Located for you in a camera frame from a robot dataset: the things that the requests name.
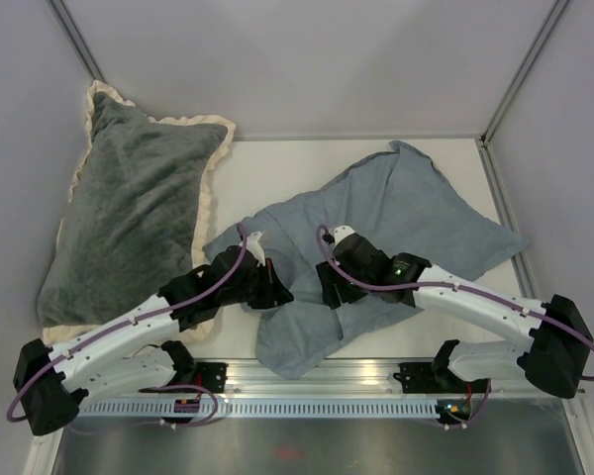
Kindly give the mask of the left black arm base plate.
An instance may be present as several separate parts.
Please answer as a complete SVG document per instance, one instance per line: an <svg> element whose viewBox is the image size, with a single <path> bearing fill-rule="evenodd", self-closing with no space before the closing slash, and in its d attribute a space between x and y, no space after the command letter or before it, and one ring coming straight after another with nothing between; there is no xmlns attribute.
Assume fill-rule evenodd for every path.
<svg viewBox="0 0 594 475"><path fill-rule="evenodd" d="M214 394L223 394L228 379L228 367L226 362L200 361L196 365L191 383Z"/></svg>

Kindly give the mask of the patchwork and blue pillowcase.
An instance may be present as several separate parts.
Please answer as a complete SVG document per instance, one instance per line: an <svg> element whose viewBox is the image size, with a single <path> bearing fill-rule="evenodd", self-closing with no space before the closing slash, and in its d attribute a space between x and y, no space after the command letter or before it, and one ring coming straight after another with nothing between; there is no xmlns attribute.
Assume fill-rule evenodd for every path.
<svg viewBox="0 0 594 475"><path fill-rule="evenodd" d="M238 239L263 245L294 301L256 314L223 309L198 352L254 358L281 376L325 358L431 357L448 339L490 341L458 318L366 297L326 307L315 267L318 225L348 225L388 254L410 252L470 281L516 294L510 258L522 237L499 226L470 140L237 142L213 178L213 256Z"/></svg>

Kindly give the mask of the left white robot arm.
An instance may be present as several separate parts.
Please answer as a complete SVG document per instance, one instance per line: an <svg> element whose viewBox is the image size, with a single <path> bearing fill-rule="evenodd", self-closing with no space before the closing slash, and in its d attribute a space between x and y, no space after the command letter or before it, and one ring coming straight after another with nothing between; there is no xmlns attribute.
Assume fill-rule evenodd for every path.
<svg viewBox="0 0 594 475"><path fill-rule="evenodd" d="M7 419L27 422L41 436L64 428L101 399L165 387L186 392L196 379L195 360L177 340L180 333L212 320L223 307L268 310L292 300L271 258L232 245L93 331L51 346L39 338L26 343Z"/></svg>

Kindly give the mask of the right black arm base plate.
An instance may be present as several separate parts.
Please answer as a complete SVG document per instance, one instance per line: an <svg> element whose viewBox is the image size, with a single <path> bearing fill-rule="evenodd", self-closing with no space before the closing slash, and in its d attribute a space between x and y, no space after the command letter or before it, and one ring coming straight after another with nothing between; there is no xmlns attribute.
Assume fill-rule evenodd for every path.
<svg viewBox="0 0 594 475"><path fill-rule="evenodd" d="M401 362L392 377L401 385L402 392L407 395L484 394L489 382L488 379L467 382L456 377L448 369L439 368L434 363L424 361Z"/></svg>

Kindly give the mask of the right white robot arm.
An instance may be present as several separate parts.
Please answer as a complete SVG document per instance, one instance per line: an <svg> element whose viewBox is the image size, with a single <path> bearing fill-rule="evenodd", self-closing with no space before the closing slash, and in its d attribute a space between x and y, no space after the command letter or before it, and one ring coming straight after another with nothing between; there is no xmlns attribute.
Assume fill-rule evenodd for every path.
<svg viewBox="0 0 594 475"><path fill-rule="evenodd" d="M573 301L496 293L423 257L388 256L348 226L319 227L316 239L325 258L316 270L330 308L373 295L387 304L451 315L497 335L491 342L445 341L430 364L440 390L479 390L491 380L524 379L557 398L576 395L594 344Z"/></svg>

